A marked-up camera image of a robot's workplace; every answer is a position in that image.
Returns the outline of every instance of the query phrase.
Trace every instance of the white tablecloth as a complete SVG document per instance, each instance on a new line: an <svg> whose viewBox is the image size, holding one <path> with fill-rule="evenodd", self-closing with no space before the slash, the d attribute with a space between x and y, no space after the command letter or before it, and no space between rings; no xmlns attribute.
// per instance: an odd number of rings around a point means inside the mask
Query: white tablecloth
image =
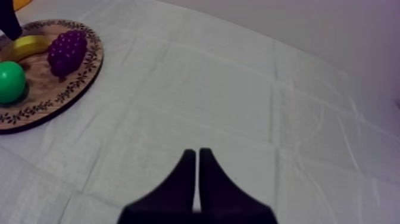
<svg viewBox="0 0 400 224"><path fill-rule="evenodd" d="M18 17L85 23L105 59L65 113L0 136L1 224L115 223L200 147L280 223L399 222L399 110L340 70L157 1L33 0Z"/></svg>

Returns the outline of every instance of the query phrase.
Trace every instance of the banana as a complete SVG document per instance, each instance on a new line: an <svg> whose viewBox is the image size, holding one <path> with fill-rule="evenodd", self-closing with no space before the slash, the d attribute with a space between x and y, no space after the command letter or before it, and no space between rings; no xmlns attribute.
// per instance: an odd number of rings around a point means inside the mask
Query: banana
<svg viewBox="0 0 400 224"><path fill-rule="evenodd" d="M46 36L24 36L6 45L0 52L0 58L1 61L18 62L33 54L46 51L50 43Z"/></svg>

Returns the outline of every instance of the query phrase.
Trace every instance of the green plastic apple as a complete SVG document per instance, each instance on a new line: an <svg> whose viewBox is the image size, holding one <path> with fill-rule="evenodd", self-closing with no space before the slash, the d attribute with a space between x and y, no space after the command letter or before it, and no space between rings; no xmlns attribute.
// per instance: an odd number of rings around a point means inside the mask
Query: green plastic apple
<svg viewBox="0 0 400 224"><path fill-rule="evenodd" d="M0 63L0 104L15 101L24 91L25 73L22 67L13 62Z"/></svg>

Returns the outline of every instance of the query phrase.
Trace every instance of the purple grapes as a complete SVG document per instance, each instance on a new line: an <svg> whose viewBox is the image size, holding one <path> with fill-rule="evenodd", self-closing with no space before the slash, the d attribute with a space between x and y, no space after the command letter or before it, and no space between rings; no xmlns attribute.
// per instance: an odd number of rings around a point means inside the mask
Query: purple grapes
<svg viewBox="0 0 400 224"><path fill-rule="evenodd" d="M65 77L76 71L88 50L87 44L84 31L71 30L60 34L48 48L47 60L53 75Z"/></svg>

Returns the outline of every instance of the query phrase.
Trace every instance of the wooden plate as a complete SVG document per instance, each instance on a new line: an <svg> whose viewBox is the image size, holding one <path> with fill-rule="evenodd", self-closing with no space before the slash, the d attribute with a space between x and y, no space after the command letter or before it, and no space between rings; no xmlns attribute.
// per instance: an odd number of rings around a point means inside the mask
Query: wooden plate
<svg viewBox="0 0 400 224"><path fill-rule="evenodd" d="M0 105L0 134L35 127L65 111L93 84L103 60L100 38L84 24L70 20L41 20L22 28L22 36L46 35L52 40L69 30L84 30L87 53L79 69L65 80L59 80L51 74L47 53L19 61L26 73L26 93L11 105ZM10 42L4 35L0 36L0 51Z"/></svg>

